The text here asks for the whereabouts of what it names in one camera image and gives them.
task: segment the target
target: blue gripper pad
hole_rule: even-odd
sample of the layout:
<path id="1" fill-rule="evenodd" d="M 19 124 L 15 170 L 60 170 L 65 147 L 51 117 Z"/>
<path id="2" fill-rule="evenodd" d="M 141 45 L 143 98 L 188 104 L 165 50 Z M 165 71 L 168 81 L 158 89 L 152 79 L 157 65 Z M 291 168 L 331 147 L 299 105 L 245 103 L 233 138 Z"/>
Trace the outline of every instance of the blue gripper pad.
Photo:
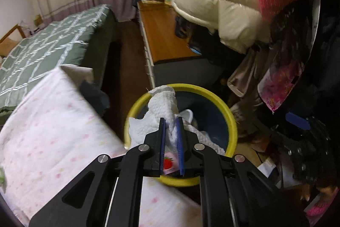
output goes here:
<path id="1" fill-rule="evenodd" d="M 294 124 L 296 127 L 301 128 L 302 130 L 310 130 L 310 124 L 308 120 L 297 116 L 291 112 L 286 113 L 286 121 Z"/>
<path id="2" fill-rule="evenodd" d="M 164 167 L 164 152 L 165 152 L 165 130 L 166 130 L 166 122 L 163 121 L 163 128 L 162 128 L 162 139 L 160 143 L 160 157 L 159 157 L 159 171 L 160 174 L 163 174 L 163 167 Z"/>
<path id="3" fill-rule="evenodd" d="M 183 153 L 183 134 L 181 133 L 181 127 L 180 127 L 180 120 L 182 118 L 176 119 L 176 127 L 177 127 L 177 155 L 178 155 L 178 166 L 180 168 L 180 174 L 184 176 L 184 153 Z"/>

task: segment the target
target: wooden floor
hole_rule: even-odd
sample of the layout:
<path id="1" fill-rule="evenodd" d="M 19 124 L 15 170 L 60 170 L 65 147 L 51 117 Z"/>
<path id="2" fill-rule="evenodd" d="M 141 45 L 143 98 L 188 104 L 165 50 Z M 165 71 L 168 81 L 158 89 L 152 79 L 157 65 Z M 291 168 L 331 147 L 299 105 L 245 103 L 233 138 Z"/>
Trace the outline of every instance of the wooden floor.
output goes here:
<path id="1" fill-rule="evenodd" d="M 109 49 L 102 91 L 110 98 L 103 119 L 123 140 L 126 115 L 135 101 L 151 89 L 145 69 L 144 42 L 136 22 L 118 23 L 120 41 Z"/>

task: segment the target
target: beige bag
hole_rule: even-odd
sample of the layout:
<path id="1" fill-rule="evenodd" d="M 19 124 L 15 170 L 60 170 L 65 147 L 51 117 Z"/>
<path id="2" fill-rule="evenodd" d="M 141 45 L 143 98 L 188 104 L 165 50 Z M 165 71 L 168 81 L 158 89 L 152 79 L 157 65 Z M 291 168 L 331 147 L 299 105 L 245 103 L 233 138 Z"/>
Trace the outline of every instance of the beige bag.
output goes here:
<path id="1" fill-rule="evenodd" d="M 259 83 L 268 55 L 269 48 L 267 46 L 255 46 L 248 50 L 242 63 L 227 82 L 234 94 L 242 98 L 248 90 L 252 90 Z"/>

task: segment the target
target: yellow rim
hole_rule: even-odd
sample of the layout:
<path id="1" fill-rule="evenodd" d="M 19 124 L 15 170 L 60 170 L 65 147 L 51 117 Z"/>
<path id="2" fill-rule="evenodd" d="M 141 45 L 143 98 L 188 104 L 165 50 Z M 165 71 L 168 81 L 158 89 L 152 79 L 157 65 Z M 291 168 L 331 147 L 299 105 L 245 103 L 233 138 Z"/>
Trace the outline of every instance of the yellow rim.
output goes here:
<path id="1" fill-rule="evenodd" d="M 237 144 L 237 127 L 236 127 L 236 121 L 234 119 L 234 116 L 232 115 L 232 112 L 230 111 L 228 106 L 225 104 L 225 102 L 222 99 L 220 99 L 216 94 L 199 86 L 190 85 L 190 84 L 182 84 L 182 83 L 169 84 L 168 86 L 173 87 L 175 91 L 179 91 L 179 90 L 187 91 L 190 93 L 197 93 L 201 96 L 204 96 L 205 98 L 209 99 L 221 111 L 225 121 L 227 122 L 228 135 L 229 135 L 228 146 L 225 151 L 225 156 L 232 157 L 235 152 L 236 144 Z M 125 142 L 126 148 L 129 148 L 131 145 L 131 139 L 129 136 L 129 117 L 133 117 L 133 118 L 137 117 L 141 109 L 149 102 L 150 98 L 151 98 L 151 94 L 145 93 L 135 102 L 135 104 L 131 107 L 129 113 L 127 114 L 125 125 L 124 125 L 124 142 Z M 199 177 L 179 179 L 179 178 L 161 176 L 159 178 L 159 181 L 165 185 L 174 186 L 174 187 L 195 186 L 200 183 Z"/>

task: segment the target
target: black metal arm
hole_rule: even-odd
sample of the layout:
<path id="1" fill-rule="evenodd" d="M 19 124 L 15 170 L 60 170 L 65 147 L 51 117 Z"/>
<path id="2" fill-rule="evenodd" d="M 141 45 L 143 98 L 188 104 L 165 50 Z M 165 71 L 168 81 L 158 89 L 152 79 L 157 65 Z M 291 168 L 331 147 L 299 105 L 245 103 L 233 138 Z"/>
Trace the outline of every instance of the black metal arm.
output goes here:
<path id="1" fill-rule="evenodd" d="M 185 177 L 200 176 L 204 227 L 290 226 L 309 223 L 244 156 L 218 155 L 184 131 Z M 163 119 L 159 130 L 125 156 L 100 155 L 33 216 L 30 227 L 137 227 L 142 178 L 163 172 Z"/>

